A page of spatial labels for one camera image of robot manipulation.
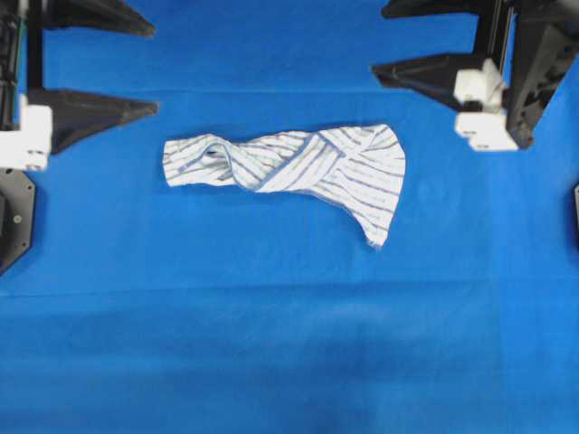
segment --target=white bracket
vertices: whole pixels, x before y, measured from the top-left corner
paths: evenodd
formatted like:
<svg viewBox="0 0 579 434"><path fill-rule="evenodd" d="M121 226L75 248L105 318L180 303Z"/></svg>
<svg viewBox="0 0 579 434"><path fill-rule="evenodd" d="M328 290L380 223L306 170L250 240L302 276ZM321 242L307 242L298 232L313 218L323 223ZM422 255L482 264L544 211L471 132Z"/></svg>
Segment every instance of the white bracket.
<svg viewBox="0 0 579 434"><path fill-rule="evenodd" d="M52 150L52 109L20 96L20 129L0 132L0 167L45 170Z"/></svg>
<svg viewBox="0 0 579 434"><path fill-rule="evenodd" d="M486 59L481 70L459 71L454 88L458 102L480 102L482 112L464 112L456 118L455 130L469 140L475 151L517 151L507 132L507 114L502 108L503 81L494 61Z"/></svg>

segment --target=blue fabric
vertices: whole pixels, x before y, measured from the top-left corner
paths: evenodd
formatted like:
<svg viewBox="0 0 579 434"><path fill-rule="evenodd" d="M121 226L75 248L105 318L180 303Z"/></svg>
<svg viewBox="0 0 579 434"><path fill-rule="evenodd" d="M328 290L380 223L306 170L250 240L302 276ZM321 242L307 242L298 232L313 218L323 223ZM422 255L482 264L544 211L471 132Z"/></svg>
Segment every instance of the blue fabric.
<svg viewBox="0 0 579 434"><path fill-rule="evenodd" d="M477 155L369 72L468 51L472 17L130 3L155 39L47 36L48 86L161 111L33 176L34 248L0 279L0 432L579 431L579 65L535 147ZM379 122L408 160L379 253L314 198L163 179L171 138Z"/></svg>

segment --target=white towel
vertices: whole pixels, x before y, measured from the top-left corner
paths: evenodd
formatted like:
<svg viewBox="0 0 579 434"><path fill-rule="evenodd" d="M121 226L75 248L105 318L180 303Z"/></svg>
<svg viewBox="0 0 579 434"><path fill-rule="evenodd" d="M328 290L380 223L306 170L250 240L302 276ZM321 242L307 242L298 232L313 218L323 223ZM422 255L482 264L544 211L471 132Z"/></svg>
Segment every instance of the white towel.
<svg viewBox="0 0 579 434"><path fill-rule="evenodd" d="M166 143L170 186L239 185L255 193L313 194L360 223L368 243L384 245L403 187L406 161L386 125L292 131L231 143L204 135Z"/></svg>

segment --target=black mount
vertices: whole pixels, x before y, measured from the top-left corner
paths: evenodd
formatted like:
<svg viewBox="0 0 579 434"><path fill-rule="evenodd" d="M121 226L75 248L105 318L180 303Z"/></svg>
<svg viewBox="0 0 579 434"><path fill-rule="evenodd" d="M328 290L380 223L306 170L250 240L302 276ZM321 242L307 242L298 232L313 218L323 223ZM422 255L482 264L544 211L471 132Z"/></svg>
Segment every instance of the black mount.
<svg viewBox="0 0 579 434"><path fill-rule="evenodd" d="M157 113L154 102L94 95L43 86L43 28L69 26L150 36L155 27L119 0L30 0L28 11L28 99L49 106L53 116L52 153L106 129Z"/></svg>
<svg viewBox="0 0 579 434"><path fill-rule="evenodd" d="M29 0L20 16L18 0L0 0L0 131L14 122L19 56L28 30L28 101L52 109L52 153L106 129L157 113L154 102L112 98L43 85L43 31L71 26L151 36L155 27L120 0ZM0 153L2 142L0 136ZM31 245L33 183L22 172L0 168L0 274Z"/></svg>
<svg viewBox="0 0 579 434"><path fill-rule="evenodd" d="M392 0L385 18L468 13L479 16L470 54L442 54L375 66L383 86L408 88L459 112L482 111L454 98L457 73L482 68L492 59L503 72L508 35L517 14L511 88L503 105L507 130L520 148L533 144L533 130L579 52L579 2L576 0Z"/></svg>
<svg viewBox="0 0 579 434"><path fill-rule="evenodd" d="M25 174L0 169L0 274L31 247L35 193Z"/></svg>

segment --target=blue table surface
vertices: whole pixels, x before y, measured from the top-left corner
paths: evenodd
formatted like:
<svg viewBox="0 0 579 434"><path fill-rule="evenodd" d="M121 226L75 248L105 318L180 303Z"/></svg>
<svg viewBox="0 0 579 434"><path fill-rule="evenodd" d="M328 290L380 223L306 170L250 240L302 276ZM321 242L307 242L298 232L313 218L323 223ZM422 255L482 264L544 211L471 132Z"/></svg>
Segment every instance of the blue table surface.
<svg viewBox="0 0 579 434"><path fill-rule="evenodd" d="M31 175L34 246L0 278L2 434L579 432L579 64L531 150L481 155L370 72L468 52L472 16L130 4L154 39L46 34L47 87L161 109ZM314 198L162 174L170 138L377 122L408 159L379 252Z"/></svg>

